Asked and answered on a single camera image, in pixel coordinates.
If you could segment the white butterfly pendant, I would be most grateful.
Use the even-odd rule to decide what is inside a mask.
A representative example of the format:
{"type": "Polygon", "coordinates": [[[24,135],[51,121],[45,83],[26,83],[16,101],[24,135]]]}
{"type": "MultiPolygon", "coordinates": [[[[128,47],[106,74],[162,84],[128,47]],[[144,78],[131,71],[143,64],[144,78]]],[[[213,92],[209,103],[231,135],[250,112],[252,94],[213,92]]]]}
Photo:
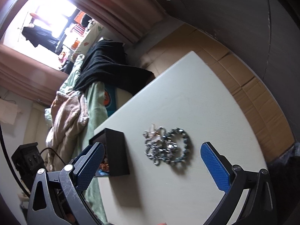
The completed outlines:
{"type": "Polygon", "coordinates": [[[156,127],[156,125],[152,123],[149,130],[144,132],[144,137],[147,141],[159,141],[161,140],[162,130],[163,127],[156,127]]]}

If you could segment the orange bead jewelry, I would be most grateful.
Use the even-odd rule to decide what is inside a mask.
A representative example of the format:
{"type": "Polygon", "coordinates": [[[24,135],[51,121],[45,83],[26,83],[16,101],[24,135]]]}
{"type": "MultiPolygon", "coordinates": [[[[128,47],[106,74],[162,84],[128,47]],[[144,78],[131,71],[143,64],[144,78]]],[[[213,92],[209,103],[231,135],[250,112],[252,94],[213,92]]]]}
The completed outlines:
{"type": "Polygon", "coordinates": [[[103,160],[100,165],[99,165],[99,169],[102,171],[102,172],[106,172],[106,173],[109,173],[109,163],[108,163],[108,160],[103,160]]]}

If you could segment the black jewelry box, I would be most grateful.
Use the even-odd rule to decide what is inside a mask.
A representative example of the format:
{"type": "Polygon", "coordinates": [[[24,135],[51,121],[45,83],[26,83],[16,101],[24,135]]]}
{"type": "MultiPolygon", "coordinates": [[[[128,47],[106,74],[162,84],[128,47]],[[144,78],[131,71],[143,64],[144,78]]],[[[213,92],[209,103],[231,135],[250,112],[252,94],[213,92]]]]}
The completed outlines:
{"type": "Polygon", "coordinates": [[[96,142],[104,145],[105,154],[103,160],[108,160],[109,173],[102,172],[98,167],[95,177],[117,177],[130,174],[123,132],[105,128],[89,140],[90,145],[96,142]]]}

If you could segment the black bedside device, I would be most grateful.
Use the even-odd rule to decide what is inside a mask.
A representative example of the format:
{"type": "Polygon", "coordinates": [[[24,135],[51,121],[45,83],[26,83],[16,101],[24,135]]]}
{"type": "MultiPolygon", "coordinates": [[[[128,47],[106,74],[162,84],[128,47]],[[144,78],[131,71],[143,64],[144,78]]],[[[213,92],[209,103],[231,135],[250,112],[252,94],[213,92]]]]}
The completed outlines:
{"type": "Polygon", "coordinates": [[[38,170],[46,169],[37,146],[37,142],[22,144],[18,146],[11,157],[15,169],[19,172],[21,180],[29,191],[33,187],[38,170]]]}

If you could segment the cardboard floor sheets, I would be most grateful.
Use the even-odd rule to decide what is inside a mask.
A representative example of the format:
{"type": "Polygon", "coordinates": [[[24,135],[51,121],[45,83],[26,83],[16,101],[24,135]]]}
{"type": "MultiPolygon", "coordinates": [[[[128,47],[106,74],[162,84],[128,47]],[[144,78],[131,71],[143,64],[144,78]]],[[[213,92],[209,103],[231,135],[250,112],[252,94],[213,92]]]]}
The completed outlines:
{"type": "Polygon", "coordinates": [[[227,47],[184,24],[148,48],[138,61],[158,76],[194,51],[234,97],[255,133],[267,163],[295,143],[288,121],[267,87],[227,47]]]}

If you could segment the pink fluffy blanket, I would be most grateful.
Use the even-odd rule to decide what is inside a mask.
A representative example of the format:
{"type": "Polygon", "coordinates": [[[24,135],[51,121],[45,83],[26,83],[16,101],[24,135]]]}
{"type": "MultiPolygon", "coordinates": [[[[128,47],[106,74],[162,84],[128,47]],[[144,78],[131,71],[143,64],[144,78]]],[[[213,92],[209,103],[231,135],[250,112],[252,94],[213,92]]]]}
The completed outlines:
{"type": "Polygon", "coordinates": [[[61,170],[71,160],[77,138],[89,121],[86,97],[79,91],[58,91],[51,117],[52,127],[46,137],[46,168],[50,172],[61,170]]]}

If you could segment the green bed sheet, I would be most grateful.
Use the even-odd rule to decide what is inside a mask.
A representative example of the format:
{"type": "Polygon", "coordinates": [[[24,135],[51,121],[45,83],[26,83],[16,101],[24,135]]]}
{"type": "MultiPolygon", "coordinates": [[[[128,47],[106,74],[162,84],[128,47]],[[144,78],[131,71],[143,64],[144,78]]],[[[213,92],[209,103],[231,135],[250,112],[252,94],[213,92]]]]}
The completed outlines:
{"type": "MultiPolygon", "coordinates": [[[[78,91],[74,90],[74,86],[80,75],[80,68],[84,58],[85,56],[83,54],[77,57],[77,59],[75,60],[75,64],[71,67],[70,75],[64,81],[64,83],[57,92],[68,94],[72,91],[78,91]]],[[[108,113],[104,106],[104,83],[94,82],[92,85],[89,86],[89,88],[86,91],[79,92],[83,93],[86,98],[89,121],[84,130],[79,134],[77,138],[77,144],[75,146],[71,159],[78,156],[89,145],[89,140],[94,136],[94,130],[96,129],[96,127],[98,127],[108,118],[108,113]]],[[[52,120],[51,107],[46,109],[45,115],[47,117],[50,117],[52,120]]]]}

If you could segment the beige hanging cloth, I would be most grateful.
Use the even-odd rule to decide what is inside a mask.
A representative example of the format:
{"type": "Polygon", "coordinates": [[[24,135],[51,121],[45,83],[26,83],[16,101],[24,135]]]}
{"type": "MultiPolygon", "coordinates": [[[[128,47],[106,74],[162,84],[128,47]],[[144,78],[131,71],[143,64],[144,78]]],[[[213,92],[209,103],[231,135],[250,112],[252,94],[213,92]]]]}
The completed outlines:
{"type": "Polygon", "coordinates": [[[22,109],[14,100],[0,99],[0,118],[1,123],[14,125],[18,114],[21,114],[22,109]]]}

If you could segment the pink curtain left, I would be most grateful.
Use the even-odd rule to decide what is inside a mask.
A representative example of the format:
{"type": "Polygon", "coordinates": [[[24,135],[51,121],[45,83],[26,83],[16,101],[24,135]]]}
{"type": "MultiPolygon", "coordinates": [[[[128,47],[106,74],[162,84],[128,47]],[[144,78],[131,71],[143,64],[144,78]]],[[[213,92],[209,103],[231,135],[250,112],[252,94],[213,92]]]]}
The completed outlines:
{"type": "Polygon", "coordinates": [[[63,82],[64,72],[1,45],[1,86],[33,102],[50,106],[63,82]]]}

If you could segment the pink curtain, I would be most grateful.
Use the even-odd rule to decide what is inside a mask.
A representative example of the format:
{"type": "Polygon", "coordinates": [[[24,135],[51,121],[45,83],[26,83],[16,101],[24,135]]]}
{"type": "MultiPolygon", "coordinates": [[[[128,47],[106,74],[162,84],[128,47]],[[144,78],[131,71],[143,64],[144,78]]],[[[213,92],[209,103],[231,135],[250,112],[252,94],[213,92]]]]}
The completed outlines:
{"type": "Polygon", "coordinates": [[[68,0],[127,44],[136,43],[165,12],[155,0],[68,0]]]}
{"type": "Polygon", "coordinates": [[[33,102],[50,106],[63,82],[64,72],[1,45],[1,86],[33,102]]]}

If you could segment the black knitted blanket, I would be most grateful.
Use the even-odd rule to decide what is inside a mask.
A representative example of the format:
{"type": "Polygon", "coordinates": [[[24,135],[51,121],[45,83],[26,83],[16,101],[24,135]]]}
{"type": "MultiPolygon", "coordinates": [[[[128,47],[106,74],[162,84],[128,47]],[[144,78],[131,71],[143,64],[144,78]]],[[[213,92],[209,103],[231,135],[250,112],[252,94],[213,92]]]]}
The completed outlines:
{"type": "Polygon", "coordinates": [[[123,43],[100,40],[85,56],[74,90],[84,92],[102,82],[135,95],[154,78],[153,72],[129,65],[123,43]]]}

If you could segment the dark hanging clothes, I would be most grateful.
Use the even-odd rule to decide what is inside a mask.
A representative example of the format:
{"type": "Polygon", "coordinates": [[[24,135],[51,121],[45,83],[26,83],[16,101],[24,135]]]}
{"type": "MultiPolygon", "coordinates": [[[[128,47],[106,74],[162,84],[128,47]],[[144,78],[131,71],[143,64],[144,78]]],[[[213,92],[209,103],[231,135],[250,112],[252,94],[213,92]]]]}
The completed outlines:
{"type": "Polygon", "coordinates": [[[41,45],[52,52],[56,51],[59,39],[53,37],[51,31],[34,25],[24,27],[21,33],[34,47],[41,45]]]}

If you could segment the white patterned storage box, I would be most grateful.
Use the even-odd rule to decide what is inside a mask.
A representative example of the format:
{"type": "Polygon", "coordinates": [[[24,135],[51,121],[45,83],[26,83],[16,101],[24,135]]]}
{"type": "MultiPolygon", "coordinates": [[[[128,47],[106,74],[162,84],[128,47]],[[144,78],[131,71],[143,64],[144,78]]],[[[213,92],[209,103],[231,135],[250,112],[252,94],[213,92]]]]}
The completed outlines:
{"type": "Polygon", "coordinates": [[[90,20],[83,34],[83,40],[80,42],[79,46],[75,50],[75,53],[86,55],[88,50],[96,42],[102,29],[103,29],[103,25],[101,25],[99,22],[97,22],[94,19],[90,20]]]}

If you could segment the pink curtain right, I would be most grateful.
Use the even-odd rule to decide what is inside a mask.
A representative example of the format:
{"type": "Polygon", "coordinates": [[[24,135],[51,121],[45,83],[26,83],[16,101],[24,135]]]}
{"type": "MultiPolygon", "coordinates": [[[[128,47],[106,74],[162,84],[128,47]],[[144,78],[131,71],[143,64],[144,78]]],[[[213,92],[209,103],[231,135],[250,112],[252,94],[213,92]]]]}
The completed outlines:
{"type": "Polygon", "coordinates": [[[127,44],[136,43],[165,12],[155,0],[68,0],[127,44]]]}

